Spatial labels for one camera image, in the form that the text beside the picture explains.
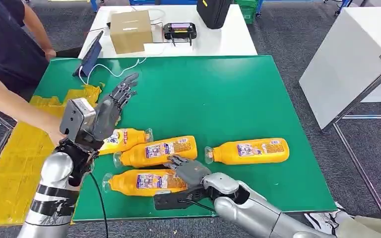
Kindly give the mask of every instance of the green crate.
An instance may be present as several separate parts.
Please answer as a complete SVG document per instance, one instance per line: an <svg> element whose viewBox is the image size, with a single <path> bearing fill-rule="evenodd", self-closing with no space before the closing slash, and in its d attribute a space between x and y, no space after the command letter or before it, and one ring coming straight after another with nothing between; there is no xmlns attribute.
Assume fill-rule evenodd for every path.
<svg viewBox="0 0 381 238"><path fill-rule="evenodd" d="M240 7L249 6L249 7L257 7L257 0L235 0L235 4L238 4Z"/></svg>
<svg viewBox="0 0 381 238"><path fill-rule="evenodd" d="M256 7L240 6L246 24L253 24Z"/></svg>

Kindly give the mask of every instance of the person's hand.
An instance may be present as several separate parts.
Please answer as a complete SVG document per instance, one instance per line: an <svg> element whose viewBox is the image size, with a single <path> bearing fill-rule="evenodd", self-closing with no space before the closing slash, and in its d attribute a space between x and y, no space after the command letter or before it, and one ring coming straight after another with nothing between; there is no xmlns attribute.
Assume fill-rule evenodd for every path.
<svg viewBox="0 0 381 238"><path fill-rule="evenodd" d="M66 135L62 134L60 131L48 132L48 135L55 146L58 146L59 141L66 137Z"/></svg>
<svg viewBox="0 0 381 238"><path fill-rule="evenodd" d="M50 59L56 57L56 51L54 49L46 49L43 50L46 56L47 61L50 61Z"/></svg>

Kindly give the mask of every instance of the green table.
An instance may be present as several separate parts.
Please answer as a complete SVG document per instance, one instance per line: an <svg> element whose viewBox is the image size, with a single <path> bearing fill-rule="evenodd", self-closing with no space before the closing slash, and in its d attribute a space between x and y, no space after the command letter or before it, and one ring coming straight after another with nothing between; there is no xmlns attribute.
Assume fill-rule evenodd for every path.
<svg viewBox="0 0 381 238"><path fill-rule="evenodd" d="M80 80L72 77L79 62L78 59L53 60L36 95L57 95L62 100L68 89L80 88ZM115 73L135 62L135 58L99 60ZM223 172L246 182L285 212L335 210L271 56L148 58L127 73L132 72L140 74L136 86L138 95L125 107L119 127L150 127L155 140L193 135L201 162L205 146L283 137L290 148L290 157L283 163L237 166L213 163L208 167L213 172ZM90 84L100 82L105 84L101 94L105 95L119 79L98 67ZM112 155L105 155L95 161L93 174L102 181L106 173L120 174L129 169L132 167L115 168ZM125 196L116 191L103 193L103 199L108 219L213 215L197 206L157 211L151 197ZM202 203L212 206L208 199ZM86 177L73 220L100 219L103 214L99 196L92 179Z"/></svg>

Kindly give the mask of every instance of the robotic arm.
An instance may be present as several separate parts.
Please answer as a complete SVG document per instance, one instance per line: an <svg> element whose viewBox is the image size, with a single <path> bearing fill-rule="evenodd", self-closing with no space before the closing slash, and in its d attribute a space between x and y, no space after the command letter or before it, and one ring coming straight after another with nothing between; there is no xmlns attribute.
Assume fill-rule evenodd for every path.
<svg viewBox="0 0 381 238"><path fill-rule="evenodd" d="M190 189L177 193L157 194L156 209L185 209L192 203L208 197L215 212L223 219L243 228L254 237L270 238L334 238L287 216L242 181L223 173L211 171L198 161L170 157L165 164L176 171Z"/></svg>
<svg viewBox="0 0 381 238"><path fill-rule="evenodd" d="M136 94L138 74L126 77L96 108L86 99L69 100L60 141L45 160L40 183L18 238L64 238L75 210L85 175L115 129L122 108ZM198 161L172 156L165 166L176 171L189 186L186 191L157 194L157 210L185 209L210 198L215 212L254 237L332 238L282 213L244 182L211 171Z"/></svg>
<svg viewBox="0 0 381 238"><path fill-rule="evenodd" d="M40 183L19 238L64 238L86 174L92 171L103 140L115 129L122 108L136 94L138 74L127 76L96 108L84 98L69 100L60 141L45 160Z"/></svg>

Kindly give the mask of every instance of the black strap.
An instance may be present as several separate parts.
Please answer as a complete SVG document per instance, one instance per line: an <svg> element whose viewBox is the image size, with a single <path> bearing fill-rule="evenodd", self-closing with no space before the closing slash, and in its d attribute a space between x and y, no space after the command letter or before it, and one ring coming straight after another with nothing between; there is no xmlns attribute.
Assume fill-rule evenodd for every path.
<svg viewBox="0 0 381 238"><path fill-rule="evenodd" d="M76 199L37 201L33 200L30 209L46 216L71 216L75 209Z"/></svg>
<svg viewBox="0 0 381 238"><path fill-rule="evenodd" d="M40 194L44 194L47 196L53 196L53 197L64 197L68 199L75 199L77 200L79 196L79 191L72 191L67 190L63 188L55 188L55 187L48 187L46 185L40 184L37 188L37 192Z"/></svg>

